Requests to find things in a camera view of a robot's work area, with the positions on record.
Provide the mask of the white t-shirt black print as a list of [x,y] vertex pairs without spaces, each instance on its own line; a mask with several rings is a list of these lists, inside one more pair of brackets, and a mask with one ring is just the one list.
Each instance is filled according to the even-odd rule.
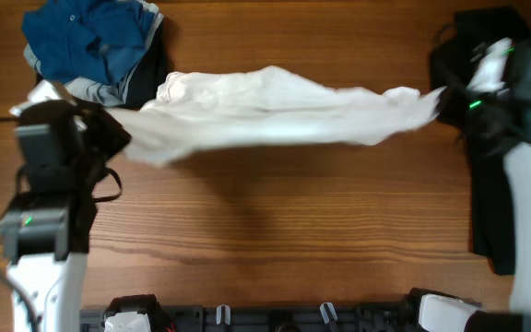
[[429,124],[441,93],[333,89],[271,65],[247,73],[173,72],[139,110],[108,112],[132,137],[126,157],[160,167],[222,148],[374,146]]

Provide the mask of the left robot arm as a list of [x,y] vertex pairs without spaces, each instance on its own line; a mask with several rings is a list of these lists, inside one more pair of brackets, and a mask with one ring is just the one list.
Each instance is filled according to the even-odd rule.
[[77,331],[97,205],[118,198],[93,191],[131,137],[104,108],[63,100],[23,110],[15,137],[24,163],[0,219],[13,328]]

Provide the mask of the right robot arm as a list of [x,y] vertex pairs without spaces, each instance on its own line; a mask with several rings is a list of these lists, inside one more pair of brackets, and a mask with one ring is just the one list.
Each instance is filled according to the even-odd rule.
[[531,331],[531,40],[455,37],[430,55],[442,123],[460,130],[471,168],[474,250],[513,277],[509,309],[493,313],[429,292],[417,305],[427,331]]

